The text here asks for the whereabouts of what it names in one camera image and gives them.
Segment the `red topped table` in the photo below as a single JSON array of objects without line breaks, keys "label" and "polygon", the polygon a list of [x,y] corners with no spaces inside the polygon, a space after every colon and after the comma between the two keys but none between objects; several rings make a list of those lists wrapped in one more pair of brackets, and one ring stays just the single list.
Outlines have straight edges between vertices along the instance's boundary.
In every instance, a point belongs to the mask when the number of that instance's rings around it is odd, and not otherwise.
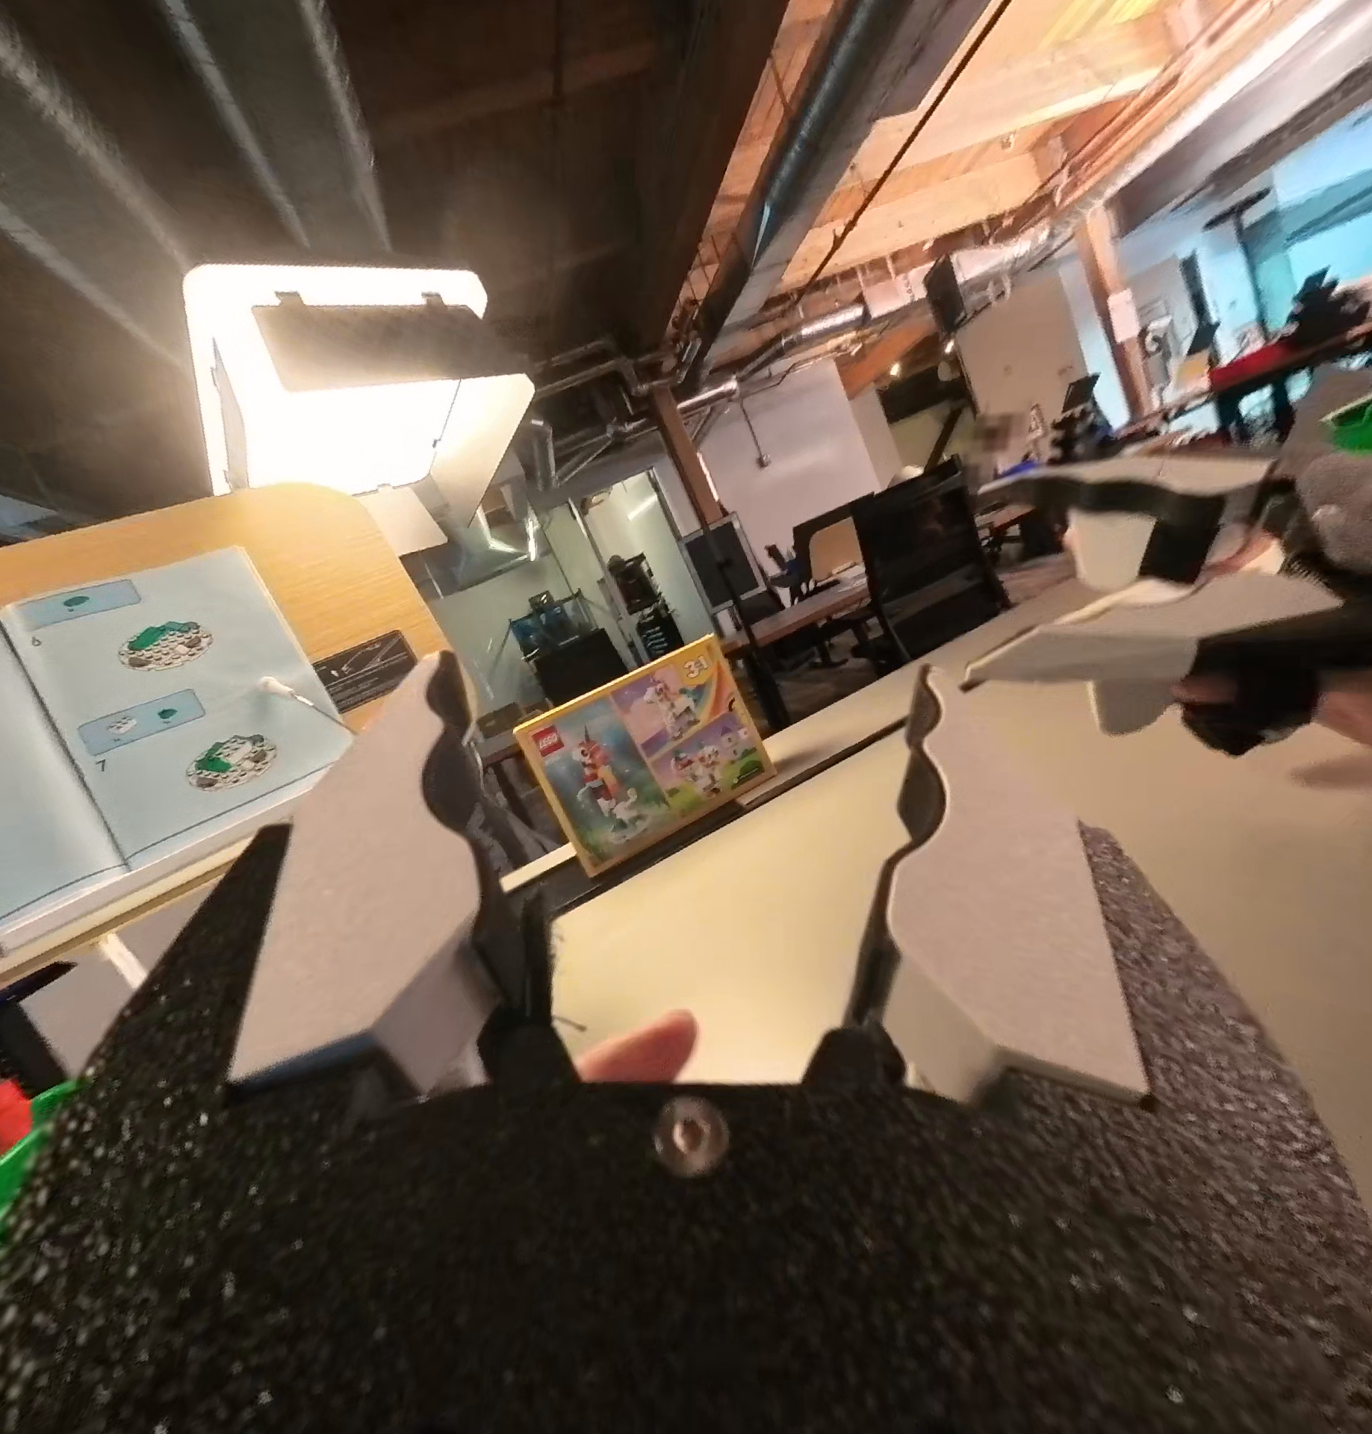
[{"label": "red topped table", "polygon": [[1313,378],[1317,368],[1356,358],[1372,360],[1372,320],[1339,331],[1313,348],[1273,340],[1249,355],[1215,368],[1200,400],[1215,410],[1219,432],[1233,443],[1244,443],[1244,404],[1253,394],[1264,394],[1267,435],[1283,442],[1296,419],[1288,383],[1300,374]]}]

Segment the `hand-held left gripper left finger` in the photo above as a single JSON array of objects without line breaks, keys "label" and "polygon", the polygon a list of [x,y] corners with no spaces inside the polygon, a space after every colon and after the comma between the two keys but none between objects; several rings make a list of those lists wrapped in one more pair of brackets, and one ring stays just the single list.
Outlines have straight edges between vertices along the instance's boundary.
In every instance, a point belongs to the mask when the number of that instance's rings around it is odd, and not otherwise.
[{"label": "hand-held left gripper left finger", "polygon": [[411,1096],[486,1084],[481,1037],[523,992],[455,655],[414,666],[292,813],[230,1083],[383,1061]]}]

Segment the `computer monitor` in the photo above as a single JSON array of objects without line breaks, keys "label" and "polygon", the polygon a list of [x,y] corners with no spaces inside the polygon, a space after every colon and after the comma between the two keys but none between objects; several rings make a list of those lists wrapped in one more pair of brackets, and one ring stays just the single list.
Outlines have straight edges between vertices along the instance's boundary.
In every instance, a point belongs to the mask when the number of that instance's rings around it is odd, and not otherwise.
[{"label": "computer monitor", "polygon": [[760,614],[778,610],[737,514],[682,534],[678,550],[710,614],[724,614],[742,605],[748,621],[754,622]]}]

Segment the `grey ceiling duct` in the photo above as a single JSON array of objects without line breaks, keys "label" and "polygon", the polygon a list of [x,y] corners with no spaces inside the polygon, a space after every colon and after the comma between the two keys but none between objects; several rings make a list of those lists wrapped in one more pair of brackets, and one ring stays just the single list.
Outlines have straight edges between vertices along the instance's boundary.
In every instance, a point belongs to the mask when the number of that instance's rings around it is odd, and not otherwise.
[{"label": "grey ceiling duct", "polygon": [[821,167],[821,151],[840,115],[870,87],[873,64],[902,25],[906,3],[844,3],[824,31],[804,80],[784,107],[781,131],[765,153],[742,214],[728,232],[705,300],[686,330],[686,358],[678,384],[698,384],[712,342],[724,335],[748,282],[757,276],[769,247],[801,211],[804,193]]}]

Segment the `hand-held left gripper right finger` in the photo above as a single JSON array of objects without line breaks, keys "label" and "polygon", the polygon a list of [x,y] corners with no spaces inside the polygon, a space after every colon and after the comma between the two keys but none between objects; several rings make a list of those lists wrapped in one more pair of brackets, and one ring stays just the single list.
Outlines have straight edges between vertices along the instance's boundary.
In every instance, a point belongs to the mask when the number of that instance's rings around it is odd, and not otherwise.
[{"label": "hand-held left gripper right finger", "polygon": [[982,1101],[1028,1073],[1115,1104],[1149,1084],[1083,830],[985,742],[962,692],[917,667],[897,793],[856,957],[856,1027],[920,1091]]}]

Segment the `bright studio light panel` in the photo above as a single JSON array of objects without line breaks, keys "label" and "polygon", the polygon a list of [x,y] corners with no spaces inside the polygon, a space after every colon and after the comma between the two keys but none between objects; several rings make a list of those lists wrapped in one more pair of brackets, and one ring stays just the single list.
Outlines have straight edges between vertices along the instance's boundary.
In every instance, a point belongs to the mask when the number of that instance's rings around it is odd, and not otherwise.
[{"label": "bright studio light panel", "polygon": [[465,530],[533,404],[477,272],[198,266],[180,282],[210,490],[438,494]]}]

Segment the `person's right hand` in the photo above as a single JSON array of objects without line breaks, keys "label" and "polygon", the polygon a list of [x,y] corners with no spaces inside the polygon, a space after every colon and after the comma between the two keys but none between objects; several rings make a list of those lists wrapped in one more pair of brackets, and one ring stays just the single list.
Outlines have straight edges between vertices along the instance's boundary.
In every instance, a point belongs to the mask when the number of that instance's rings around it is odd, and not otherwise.
[{"label": "person's right hand", "polygon": [[1309,724],[1372,753],[1372,667],[1320,674]]}]

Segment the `yellow lego box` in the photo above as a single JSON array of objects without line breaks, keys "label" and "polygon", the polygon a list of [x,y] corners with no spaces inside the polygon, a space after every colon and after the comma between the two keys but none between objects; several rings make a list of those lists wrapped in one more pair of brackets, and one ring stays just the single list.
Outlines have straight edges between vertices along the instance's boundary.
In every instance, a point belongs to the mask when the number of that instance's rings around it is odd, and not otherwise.
[{"label": "yellow lego box", "polygon": [[531,716],[514,745],[587,880],[777,774],[716,637]]}]

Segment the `black office chair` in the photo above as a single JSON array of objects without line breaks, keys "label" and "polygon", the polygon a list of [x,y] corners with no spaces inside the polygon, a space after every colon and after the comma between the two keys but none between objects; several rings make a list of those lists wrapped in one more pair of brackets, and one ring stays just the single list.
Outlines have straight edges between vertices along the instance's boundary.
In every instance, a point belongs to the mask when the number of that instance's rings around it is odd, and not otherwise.
[{"label": "black office chair", "polygon": [[849,505],[870,614],[881,637],[861,646],[876,677],[1012,610],[976,522],[966,471],[949,457]]}]

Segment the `wooden book stand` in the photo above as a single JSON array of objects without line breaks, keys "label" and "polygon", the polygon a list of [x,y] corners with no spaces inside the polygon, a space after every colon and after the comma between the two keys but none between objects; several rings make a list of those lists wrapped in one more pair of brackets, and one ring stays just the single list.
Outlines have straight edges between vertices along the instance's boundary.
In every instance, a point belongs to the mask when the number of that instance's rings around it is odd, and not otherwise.
[{"label": "wooden book stand", "polygon": [[[399,633],[415,658],[447,643],[369,509],[304,485],[203,497],[0,549],[0,610],[223,549],[246,550],[310,663],[387,633]],[[74,897],[60,917],[30,922],[30,935],[12,937],[8,959],[0,959],[0,988],[195,894],[243,856],[263,824],[283,824],[287,813],[283,804],[191,864],[159,864],[126,884]]]}]

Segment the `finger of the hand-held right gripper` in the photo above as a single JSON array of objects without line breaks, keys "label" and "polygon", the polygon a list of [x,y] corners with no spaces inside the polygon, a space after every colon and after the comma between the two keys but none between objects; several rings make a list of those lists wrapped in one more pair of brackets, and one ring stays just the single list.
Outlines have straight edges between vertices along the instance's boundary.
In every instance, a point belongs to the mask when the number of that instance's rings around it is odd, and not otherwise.
[{"label": "finger of the hand-held right gripper", "polygon": [[1193,587],[1144,581],[985,653],[966,667],[960,689],[1089,685],[1099,732],[1132,734],[1165,710],[1203,641],[1253,637],[1339,606],[1325,587],[1287,574],[1211,574]]},{"label": "finger of the hand-held right gripper", "polygon": [[1081,582],[1189,587],[1245,565],[1273,457],[1111,457],[1057,467]]}]

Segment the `light blue instruction booklet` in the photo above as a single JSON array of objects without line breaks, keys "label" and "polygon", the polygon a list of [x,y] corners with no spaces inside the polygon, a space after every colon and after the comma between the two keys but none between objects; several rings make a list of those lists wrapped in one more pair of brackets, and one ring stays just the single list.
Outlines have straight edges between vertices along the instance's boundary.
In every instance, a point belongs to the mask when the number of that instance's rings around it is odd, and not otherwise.
[{"label": "light blue instruction booklet", "polygon": [[1,606],[0,957],[74,897],[292,806],[348,745],[239,549]]}]

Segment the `person's left hand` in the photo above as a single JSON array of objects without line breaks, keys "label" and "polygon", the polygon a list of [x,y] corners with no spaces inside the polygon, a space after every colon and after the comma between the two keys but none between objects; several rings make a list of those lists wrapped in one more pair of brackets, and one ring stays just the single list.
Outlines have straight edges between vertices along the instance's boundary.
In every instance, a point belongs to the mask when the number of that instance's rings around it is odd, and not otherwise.
[{"label": "person's left hand", "polygon": [[694,1059],[694,1013],[663,1013],[637,1031],[611,1037],[573,1061],[587,1084],[671,1084]]}]

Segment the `black label sticker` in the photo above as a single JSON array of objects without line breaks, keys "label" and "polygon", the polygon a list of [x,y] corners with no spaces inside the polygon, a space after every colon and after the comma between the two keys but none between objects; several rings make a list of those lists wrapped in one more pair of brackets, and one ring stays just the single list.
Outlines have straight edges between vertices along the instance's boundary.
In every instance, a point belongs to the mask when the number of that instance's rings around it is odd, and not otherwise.
[{"label": "black label sticker", "polygon": [[328,655],[311,666],[339,716],[391,696],[415,666],[407,637],[390,630]]}]

